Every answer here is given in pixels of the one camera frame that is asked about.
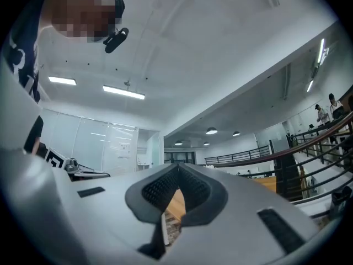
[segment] door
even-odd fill
[[[160,144],[159,144],[159,132],[152,136],[152,165],[153,167],[160,165],[159,154],[160,154]]]

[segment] fluorescent light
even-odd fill
[[[309,84],[309,87],[308,87],[307,92],[309,92],[309,90],[311,89],[311,86],[313,85],[313,82],[314,82],[314,80],[312,79],[312,80],[310,81],[310,84]]]
[[[64,83],[64,84],[70,84],[72,86],[76,85],[76,81],[72,78],[61,78],[61,77],[49,77],[49,80],[51,82],[58,82],[58,83]]]
[[[91,135],[100,135],[100,134],[95,134],[94,132],[90,133]],[[105,135],[100,135],[100,136],[105,136]]]
[[[325,39],[323,38],[323,39],[321,40],[321,44],[320,44],[320,51],[319,51],[318,63],[321,62],[321,57],[322,57],[322,53],[323,53],[323,49],[324,49],[324,43],[325,43]]]
[[[134,98],[138,98],[138,99],[142,99],[142,100],[144,100],[144,98],[145,98],[144,94],[140,94],[140,93],[136,93],[136,92],[132,92],[132,91],[127,91],[125,89],[114,88],[114,87],[110,87],[110,86],[103,86],[103,90],[106,92],[117,93],[120,95],[130,96],[130,97],[134,97]]]

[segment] white shirt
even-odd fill
[[[329,114],[328,114],[327,111],[326,111],[324,108],[322,108],[322,107],[321,107],[321,110],[318,111],[318,117],[319,117],[319,119],[321,120],[321,122],[322,122],[323,124],[326,124],[327,122],[330,121]]]
[[[331,115],[332,115],[332,118],[333,118],[333,112],[335,110],[337,110],[338,108],[342,107],[343,105],[341,104],[341,102],[339,102],[338,100],[336,101],[336,106],[331,104],[330,106],[330,111],[331,111]]]

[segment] wooden handrail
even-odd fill
[[[258,158],[251,159],[251,160],[243,160],[243,161],[240,161],[239,163],[230,162],[230,163],[213,164],[213,165],[215,167],[238,167],[238,166],[252,165],[252,164],[258,164],[258,163],[263,163],[263,162],[267,162],[267,161],[272,161],[272,160],[275,160],[275,159],[282,157],[284,155],[291,155],[291,154],[300,152],[300,151],[308,148],[309,146],[312,146],[312,145],[322,141],[323,139],[329,137],[330,135],[334,134],[337,130],[340,130],[345,125],[347,125],[349,122],[351,122],[352,119],[353,119],[353,112],[349,113],[345,118],[343,118],[341,121],[339,121],[337,124],[332,126],[330,129],[328,129],[323,134],[320,134],[317,137],[315,137],[315,138],[313,138],[303,144],[297,145],[291,149],[283,150],[278,153],[270,154],[270,155],[263,156],[263,157],[258,157]]]

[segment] glass wall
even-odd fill
[[[111,176],[136,171],[138,128],[43,109],[41,142],[68,158]],[[151,157],[159,161],[159,133],[153,137]]]
[[[102,170],[107,123],[82,118],[77,130],[72,157],[86,167]]]

